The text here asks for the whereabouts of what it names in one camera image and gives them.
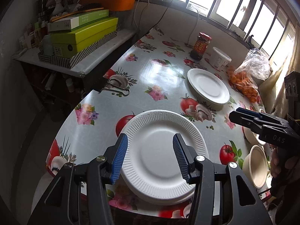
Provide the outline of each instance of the window sill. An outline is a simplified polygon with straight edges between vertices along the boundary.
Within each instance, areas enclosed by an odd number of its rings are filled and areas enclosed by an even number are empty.
[[[169,6],[170,2],[172,0],[149,0],[150,3],[153,4],[157,4],[157,5],[161,5],[161,6]],[[198,13],[195,12],[195,9],[193,7],[188,6],[188,8],[186,8],[186,3],[180,0],[173,0],[173,2],[171,3],[171,5],[169,6],[170,8],[182,11],[184,13],[190,14],[194,17],[198,17]],[[236,39],[238,42],[240,42],[244,47],[246,47],[247,49],[250,49],[249,45],[243,41],[243,39],[236,34],[235,32],[227,29],[226,27],[224,27],[223,25],[221,25],[220,23],[207,18],[205,15],[203,15],[202,13],[199,14],[199,19],[204,20],[205,22],[217,27],[218,29],[222,30],[223,32],[225,32],[226,34],[230,35],[231,37],[233,37],[234,39]]]

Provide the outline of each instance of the yellow-green box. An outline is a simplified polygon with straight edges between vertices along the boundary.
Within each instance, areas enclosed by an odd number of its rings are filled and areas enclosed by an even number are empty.
[[[118,18],[105,18],[77,30],[51,34],[54,54],[71,58],[107,34],[116,31]]]

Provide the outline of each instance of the plastic bag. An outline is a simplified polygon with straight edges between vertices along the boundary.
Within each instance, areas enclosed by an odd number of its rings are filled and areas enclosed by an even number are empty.
[[[251,49],[241,66],[236,70],[229,67],[227,74],[231,87],[238,89],[251,103],[255,103],[261,100],[252,76],[261,80],[267,79],[270,74],[269,60],[261,50]]]

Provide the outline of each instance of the green box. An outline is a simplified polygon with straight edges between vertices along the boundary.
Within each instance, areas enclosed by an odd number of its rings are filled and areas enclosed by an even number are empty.
[[[97,42],[98,40],[101,40],[103,37],[105,37],[106,35],[114,32],[116,30],[117,30],[117,24],[100,31],[100,32],[80,41],[77,44],[53,43],[54,54],[55,54],[55,56],[62,57],[62,58],[72,58],[77,53],[81,52],[88,46],[92,45],[93,43]]]
[[[71,32],[99,19],[108,17],[108,14],[109,10],[106,9],[73,15],[53,23],[48,23],[48,31],[49,33]]]
[[[78,44],[107,28],[117,25],[117,23],[118,18],[101,19],[71,32],[50,34],[51,41],[53,44]]]

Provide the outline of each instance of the curtain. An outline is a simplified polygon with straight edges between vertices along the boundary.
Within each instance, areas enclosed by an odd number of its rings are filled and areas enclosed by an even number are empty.
[[[287,55],[282,66],[259,86],[259,93],[267,113],[285,118],[288,102],[285,97],[284,78],[292,71],[300,72],[300,26],[297,24],[293,38],[293,49]]]

